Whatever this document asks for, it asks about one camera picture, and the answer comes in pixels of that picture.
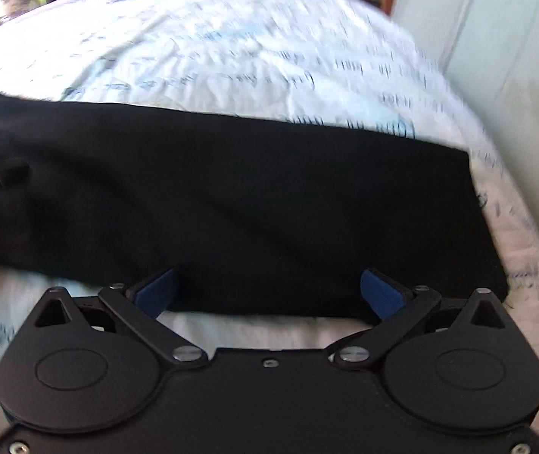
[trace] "mattress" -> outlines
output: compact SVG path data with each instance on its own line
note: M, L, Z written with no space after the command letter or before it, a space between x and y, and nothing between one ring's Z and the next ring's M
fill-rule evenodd
M357 0L83 1L0 27L0 92L370 129L467 149L508 275L505 305L539 356L539 233L478 118L410 36ZM51 285L0 268L0 356ZM352 320L163 313L207 352L317 348ZM0 409L0 433L7 426ZM539 414L533 427L539 432Z

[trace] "blue gripper pad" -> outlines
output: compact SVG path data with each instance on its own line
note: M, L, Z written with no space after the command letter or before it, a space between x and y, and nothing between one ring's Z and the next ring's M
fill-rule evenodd
M362 298L382 321L393 316L408 302L405 289L396 282L380 276L379 272L364 270L360 277Z
M165 311L179 287L179 276L176 268L162 273L158 278L151 281L137 292L133 303L152 319L156 319L162 311Z

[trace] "white wall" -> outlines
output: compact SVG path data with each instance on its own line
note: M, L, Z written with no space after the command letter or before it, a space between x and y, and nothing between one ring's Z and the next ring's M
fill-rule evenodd
M484 120L539 227L539 0L464 3L398 0L394 19Z

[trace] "black cloth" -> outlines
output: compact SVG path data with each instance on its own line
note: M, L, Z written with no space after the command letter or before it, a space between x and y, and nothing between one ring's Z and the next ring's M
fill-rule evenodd
M0 263L93 285L177 266L175 310L370 319L375 267L447 297L506 296L467 153L418 140L0 95Z

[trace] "circular cover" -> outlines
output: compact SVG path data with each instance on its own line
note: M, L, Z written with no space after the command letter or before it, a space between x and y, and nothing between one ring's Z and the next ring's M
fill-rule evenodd
M0 403L23 424L94 431L131 417L156 386L156 358L134 339L70 325L40 331L30 346L9 347L0 364Z
M500 332L470 326L398 345L385 361L387 390L410 413L447 428L525 420L539 408L539 361Z

